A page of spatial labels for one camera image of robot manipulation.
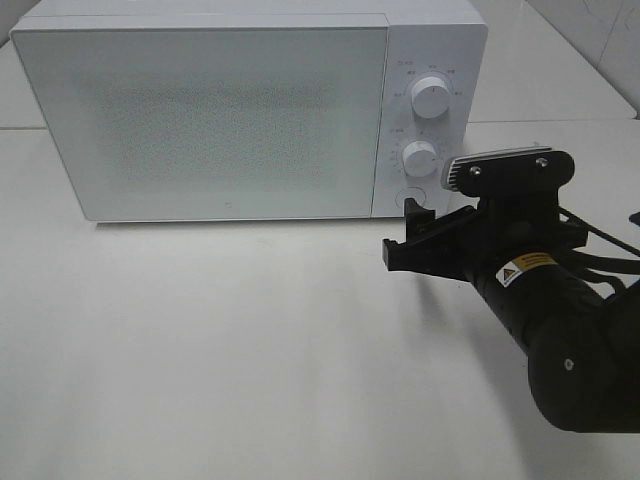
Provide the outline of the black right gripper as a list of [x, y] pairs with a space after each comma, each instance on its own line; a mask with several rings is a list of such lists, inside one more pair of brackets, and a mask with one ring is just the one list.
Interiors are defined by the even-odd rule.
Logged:
[[555, 194], [482, 198], [437, 216], [405, 201], [405, 241], [384, 239], [388, 271], [473, 285], [562, 284], [582, 280], [560, 256], [586, 242], [586, 229], [560, 219]]

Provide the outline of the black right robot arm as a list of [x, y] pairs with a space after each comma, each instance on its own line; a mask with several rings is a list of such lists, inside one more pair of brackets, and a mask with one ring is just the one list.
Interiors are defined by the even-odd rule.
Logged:
[[579, 433], [639, 429], [639, 288], [635, 260], [582, 252], [589, 227], [553, 194], [484, 198], [445, 216], [404, 205], [406, 239], [383, 260], [470, 283], [527, 358], [534, 402]]

